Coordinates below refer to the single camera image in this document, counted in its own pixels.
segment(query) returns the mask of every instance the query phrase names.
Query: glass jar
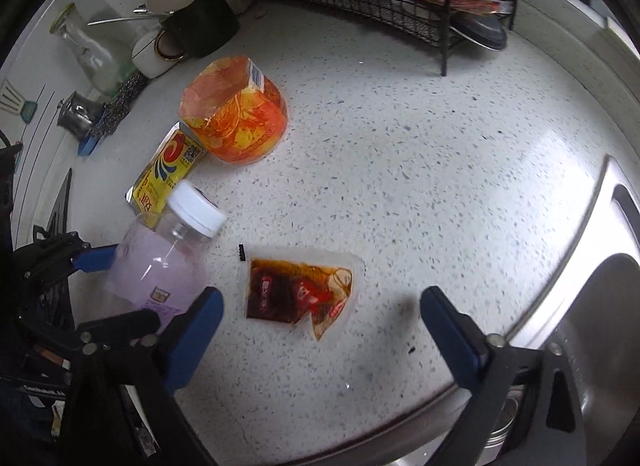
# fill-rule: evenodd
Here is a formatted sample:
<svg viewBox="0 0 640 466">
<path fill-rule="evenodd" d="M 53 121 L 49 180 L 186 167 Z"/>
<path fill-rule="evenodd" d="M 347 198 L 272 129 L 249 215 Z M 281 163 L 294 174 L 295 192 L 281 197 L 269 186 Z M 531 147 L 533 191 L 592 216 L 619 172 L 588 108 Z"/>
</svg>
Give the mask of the glass jar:
<svg viewBox="0 0 640 466">
<path fill-rule="evenodd" d="M 162 213 L 137 216 L 118 245 L 105 280 L 102 316 L 151 309 L 164 330 L 207 285 L 204 256 L 225 220 L 193 184 L 178 182 Z"/>
<path fill-rule="evenodd" d="M 65 41 L 95 88 L 113 97 L 136 70 L 131 50 L 113 38 L 98 37 L 85 23 L 76 4 L 70 3 L 51 24 L 49 32 Z"/>
</svg>

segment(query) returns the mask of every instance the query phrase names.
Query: black utensil cup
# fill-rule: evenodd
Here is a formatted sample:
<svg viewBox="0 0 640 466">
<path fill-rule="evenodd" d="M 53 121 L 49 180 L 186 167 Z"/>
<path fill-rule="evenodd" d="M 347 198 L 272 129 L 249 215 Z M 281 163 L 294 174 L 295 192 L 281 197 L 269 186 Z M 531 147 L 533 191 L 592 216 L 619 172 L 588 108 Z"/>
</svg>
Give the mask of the black utensil cup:
<svg viewBox="0 0 640 466">
<path fill-rule="evenodd" d="M 238 32 L 238 18 L 225 0 L 194 0 L 162 22 L 187 54 L 203 58 Z"/>
</svg>

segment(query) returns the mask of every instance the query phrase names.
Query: barcode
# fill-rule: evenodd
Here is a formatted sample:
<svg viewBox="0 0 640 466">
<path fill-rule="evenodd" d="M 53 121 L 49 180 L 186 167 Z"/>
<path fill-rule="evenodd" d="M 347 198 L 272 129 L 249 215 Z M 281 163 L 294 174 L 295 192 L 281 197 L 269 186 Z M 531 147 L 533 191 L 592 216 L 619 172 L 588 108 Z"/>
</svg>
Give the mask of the barcode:
<svg viewBox="0 0 640 466">
<path fill-rule="evenodd" d="M 249 78 L 261 92 L 264 91 L 264 76 L 260 68 L 256 67 L 251 60 L 249 60 Z"/>
</svg>

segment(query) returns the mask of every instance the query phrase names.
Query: torn plastic wrapper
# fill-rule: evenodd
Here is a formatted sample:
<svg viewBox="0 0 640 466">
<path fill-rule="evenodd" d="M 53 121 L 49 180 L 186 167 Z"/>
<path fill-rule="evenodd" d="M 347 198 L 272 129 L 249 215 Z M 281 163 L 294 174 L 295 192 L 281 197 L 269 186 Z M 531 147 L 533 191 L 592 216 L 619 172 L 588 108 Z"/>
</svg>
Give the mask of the torn plastic wrapper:
<svg viewBox="0 0 640 466">
<path fill-rule="evenodd" d="M 240 246 L 246 317 L 294 324 L 311 317 L 314 338 L 335 342 L 364 286 L 365 266 L 351 253 L 309 247 Z"/>
</svg>

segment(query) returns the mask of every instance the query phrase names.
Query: white mug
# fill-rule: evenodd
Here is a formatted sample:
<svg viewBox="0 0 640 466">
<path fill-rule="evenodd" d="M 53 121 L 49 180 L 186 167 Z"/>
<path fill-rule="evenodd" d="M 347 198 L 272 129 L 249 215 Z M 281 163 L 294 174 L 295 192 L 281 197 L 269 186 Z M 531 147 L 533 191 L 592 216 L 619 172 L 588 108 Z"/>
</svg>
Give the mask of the white mug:
<svg viewBox="0 0 640 466">
<path fill-rule="evenodd" d="M 170 38 L 164 30 L 149 31 L 133 47 L 131 61 L 147 78 L 157 78 L 187 55 L 175 46 L 175 42 L 169 43 Z"/>
</svg>

